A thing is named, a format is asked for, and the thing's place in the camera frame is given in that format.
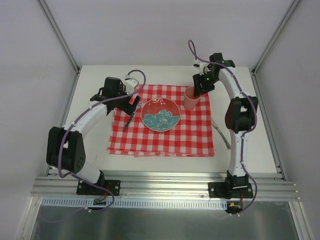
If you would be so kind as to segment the red white checkered cloth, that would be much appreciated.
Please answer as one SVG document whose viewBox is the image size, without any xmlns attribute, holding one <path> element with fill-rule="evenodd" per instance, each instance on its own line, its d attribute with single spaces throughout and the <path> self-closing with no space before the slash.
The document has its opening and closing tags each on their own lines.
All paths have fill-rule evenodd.
<svg viewBox="0 0 320 240">
<path fill-rule="evenodd" d="M 129 116 L 116 109 L 108 153 L 134 157 L 213 157 L 215 151 L 209 95 L 201 96 L 195 108 L 186 111 L 185 90 L 186 86 L 149 84 L 138 94 L 143 105 L 156 98 L 167 98 L 178 105 L 180 121 L 168 131 L 157 132 L 148 129 L 141 120 L 141 109 L 136 112 L 124 131 Z"/>
</svg>

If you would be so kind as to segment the red teal ceramic plate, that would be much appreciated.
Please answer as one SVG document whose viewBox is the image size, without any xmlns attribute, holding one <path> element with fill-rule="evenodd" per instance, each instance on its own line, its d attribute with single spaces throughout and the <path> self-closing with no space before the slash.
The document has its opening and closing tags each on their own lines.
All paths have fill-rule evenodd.
<svg viewBox="0 0 320 240">
<path fill-rule="evenodd" d="M 181 111 L 171 99 L 155 98 L 143 105 L 140 118 L 148 129 L 155 132 L 166 132 L 179 123 Z"/>
</svg>

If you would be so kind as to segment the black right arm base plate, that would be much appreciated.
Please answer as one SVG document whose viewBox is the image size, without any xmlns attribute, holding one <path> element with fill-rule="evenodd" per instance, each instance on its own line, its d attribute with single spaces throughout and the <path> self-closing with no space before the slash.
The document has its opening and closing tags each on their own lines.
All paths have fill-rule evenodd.
<svg viewBox="0 0 320 240">
<path fill-rule="evenodd" d="M 245 188 L 235 189 L 231 189 L 224 182 L 209 182 L 207 185 L 210 198 L 221 198 L 230 200 L 232 198 L 252 199 L 254 197 L 251 184 L 249 184 Z"/>
</svg>

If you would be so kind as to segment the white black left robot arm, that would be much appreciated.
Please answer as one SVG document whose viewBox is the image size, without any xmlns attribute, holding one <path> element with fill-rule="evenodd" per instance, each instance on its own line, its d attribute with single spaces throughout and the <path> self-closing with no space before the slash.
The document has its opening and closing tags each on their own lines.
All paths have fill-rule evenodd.
<svg viewBox="0 0 320 240">
<path fill-rule="evenodd" d="M 46 163 L 88 182 L 87 187 L 93 194 L 104 191 L 103 174 L 86 161 L 84 139 L 92 128 L 115 108 L 132 116 L 140 97 L 133 94 L 138 91 L 139 82 L 127 75 L 124 80 L 107 77 L 104 86 L 89 100 L 89 107 L 75 121 L 62 127 L 52 127 L 48 133 Z"/>
</svg>

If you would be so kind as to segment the fork with green handle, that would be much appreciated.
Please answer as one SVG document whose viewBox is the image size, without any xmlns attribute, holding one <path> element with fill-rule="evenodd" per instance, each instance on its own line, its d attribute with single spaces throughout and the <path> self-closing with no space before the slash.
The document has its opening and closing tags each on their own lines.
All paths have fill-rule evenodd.
<svg viewBox="0 0 320 240">
<path fill-rule="evenodd" d="M 142 103 L 143 103 L 143 100 L 140 99 L 139 102 L 138 102 L 138 104 L 137 104 L 137 106 L 136 106 L 136 108 L 135 108 L 135 110 L 134 110 L 134 112 L 130 115 L 127 123 L 125 124 L 125 126 L 124 126 L 124 128 L 123 128 L 124 131 L 126 131 L 126 130 L 128 129 L 129 124 L 130 124 L 130 122 L 132 121 L 132 119 L 133 119 L 133 117 L 135 116 L 135 114 L 137 113 L 137 111 L 138 111 L 140 108 L 142 108 Z"/>
</svg>

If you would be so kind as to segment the salmon pink plastic cup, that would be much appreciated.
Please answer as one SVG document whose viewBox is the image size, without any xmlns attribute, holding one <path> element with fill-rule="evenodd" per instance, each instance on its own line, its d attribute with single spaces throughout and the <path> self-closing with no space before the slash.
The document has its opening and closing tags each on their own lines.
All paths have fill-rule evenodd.
<svg viewBox="0 0 320 240">
<path fill-rule="evenodd" d="M 195 88 L 189 86 L 184 91 L 183 107 L 186 111 L 192 111 L 200 100 L 200 96 L 194 96 Z"/>
</svg>

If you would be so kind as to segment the silver table knife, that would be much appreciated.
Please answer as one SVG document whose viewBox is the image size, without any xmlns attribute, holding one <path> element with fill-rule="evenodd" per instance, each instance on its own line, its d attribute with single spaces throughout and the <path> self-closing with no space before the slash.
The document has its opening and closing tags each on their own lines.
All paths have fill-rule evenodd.
<svg viewBox="0 0 320 240">
<path fill-rule="evenodd" d="M 219 133 L 219 135 L 221 136 L 222 140 L 224 141 L 226 148 L 228 150 L 231 150 L 231 144 L 229 143 L 229 141 L 227 140 L 225 135 L 222 133 L 222 131 L 218 127 L 217 123 L 214 121 L 213 118 L 211 118 L 210 121 L 211 121 L 211 126 Z"/>
</svg>

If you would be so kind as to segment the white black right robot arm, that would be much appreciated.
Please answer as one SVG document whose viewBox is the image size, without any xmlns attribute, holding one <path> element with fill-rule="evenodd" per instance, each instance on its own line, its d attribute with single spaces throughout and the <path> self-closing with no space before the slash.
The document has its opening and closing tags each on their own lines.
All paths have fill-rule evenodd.
<svg viewBox="0 0 320 240">
<path fill-rule="evenodd" d="M 199 70 L 193 78 L 193 96 L 199 97 L 215 89 L 221 82 L 230 99 L 224 122 L 230 132 L 231 154 L 224 183 L 224 193 L 236 197 L 242 188 L 249 186 L 246 169 L 246 149 L 249 133 L 257 125 L 258 98 L 250 96 L 241 86 L 232 60 L 224 60 L 221 53 L 214 53 L 209 61 L 195 57 L 194 66 Z"/>
</svg>

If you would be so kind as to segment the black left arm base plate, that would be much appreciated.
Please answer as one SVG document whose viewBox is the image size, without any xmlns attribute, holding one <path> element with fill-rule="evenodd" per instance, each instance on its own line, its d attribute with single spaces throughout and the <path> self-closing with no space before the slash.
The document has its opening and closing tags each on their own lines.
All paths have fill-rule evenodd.
<svg viewBox="0 0 320 240">
<path fill-rule="evenodd" d="M 102 186 L 79 181 L 76 189 L 76 194 L 80 196 L 102 196 L 106 193 L 105 189 L 110 191 L 114 196 L 119 196 L 121 190 L 121 181 L 105 179 Z"/>
</svg>

